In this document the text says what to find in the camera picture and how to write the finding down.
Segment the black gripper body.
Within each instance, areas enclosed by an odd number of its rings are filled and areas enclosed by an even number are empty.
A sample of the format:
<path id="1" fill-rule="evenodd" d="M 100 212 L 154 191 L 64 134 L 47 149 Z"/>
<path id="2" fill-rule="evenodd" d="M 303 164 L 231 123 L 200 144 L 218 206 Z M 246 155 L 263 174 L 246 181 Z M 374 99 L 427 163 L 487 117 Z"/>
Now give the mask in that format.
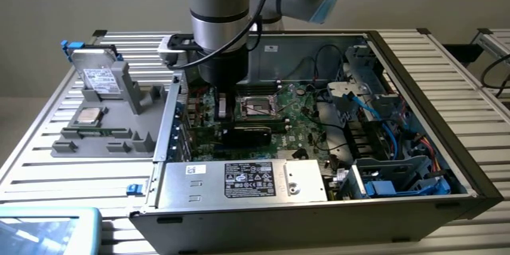
<path id="1" fill-rule="evenodd" d="M 199 65 L 202 79 L 218 90 L 232 90 L 248 73 L 248 49 L 222 53 Z"/>

